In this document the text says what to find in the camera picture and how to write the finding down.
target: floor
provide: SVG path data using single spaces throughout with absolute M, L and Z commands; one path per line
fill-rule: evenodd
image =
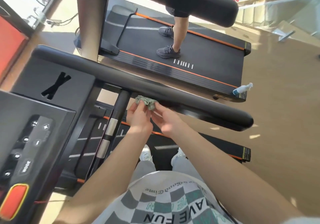
M 165 11 L 162 5 L 153 2 L 130 1 L 147 4 L 160 12 Z M 62 0 L 52 19 L 66 20 L 76 13 L 76 0 Z M 292 39 L 279 43 L 277 35 L 264 31 L 240 25 L 225 29 L 196 18 L 190 20 L 252 43 L 252 53 L 245 57 L 242 76 L 242 84 L 254 84 L 247 101 L 221 103 L 249 112 L 254 117 L 255 124 L 244 132 L 234 132 L 185 115 L 182 118 L 198 132 L 251 148 L 251 162 L 246 163 L 246 167 L 271 184 L 306 215 L 320 215 L 319 42 L 310 38 L 308 43 Z M 73 45 L 77 27 L 77 19 L 66 26 L 46 26 L 31 39 L 1 89 L 10 90 L 37 44 L 77 54 Z M 304 36 L 302 41 L 308 40 L 306 35 L 301 36 Z M 138 69 L 124 68 L 114 62 L 103 63 L 210 98 L 205 90 Z M 103 90 L 98 100 L 114 104 L 116 98 L 116 94 Z M 41 224 L 53 222 L 64 198 L 58 194 L 52 195 L 51 200 L 55 201 L 49 202 Z

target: white shoe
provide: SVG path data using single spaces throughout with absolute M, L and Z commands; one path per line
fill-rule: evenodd
M 144 146 L 139 158 L 140 158 L 140 161 L 151 161 L 152 162 L 151 151 L 150 151 L 150 148 L 148 147 L 148 145 Z
M 175 154 L 175 155 L 173 156 L 173 158 L 171 159 L 171 166 L 174 166 L 174 160 L 175 160 L 177 157 L 184 157 L 184 158 L 186 158 L 186 154 L 183 153 L 183 151 L 181 150 L 181 148 L 178 149 L 178 153 Z

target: spray bottle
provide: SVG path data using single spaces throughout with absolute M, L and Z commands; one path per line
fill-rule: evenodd
M 233 94 L 238 96 L 241 93 L 244 93 L 245 91 L 249 91 L 254 85 L 252 83 L 249 83 L 248 85 L 242 85 L 236 89 L 233 90 Z

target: light gray pants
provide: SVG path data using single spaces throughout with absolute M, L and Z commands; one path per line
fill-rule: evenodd
M 172 171 L 187 174 L 187 175 L 194 177 L 194 178 L 203 182 L 203 179 L 200 177 L 200 175 L 197 172 L 197 170 L 195 169 L 195 167 L 184 156 L 179 156 L 174 160 Z M 156 172 L 156 167 L 153 162 L 140 161 L 132 174 L 132 178 L 131 178 L 130 183 L 142 178 L 143 176 L 145 176 L 147 174 L 153 173 L 153 172 Z

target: hand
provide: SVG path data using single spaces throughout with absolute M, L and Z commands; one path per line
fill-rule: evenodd
M 183 120 L 179 117 L 179 115 L 168 109 L 158 102 L 155 104 L 154 112 L 151 112 L 151 118 L 153 122 L 160 128 L 163 134 L 168 137 L 172 137 L 172 133 L 177 129 L 179 125 L 185 125 Z
M 135 133 L 145 133 L 148 137 L 153 130 L 153 124 L 150 121 L 151 112 L 144 105 L 143 101 L 139 104 L 135 102 L 127 111 L 127 123 L 130 125 L 130 131 Z

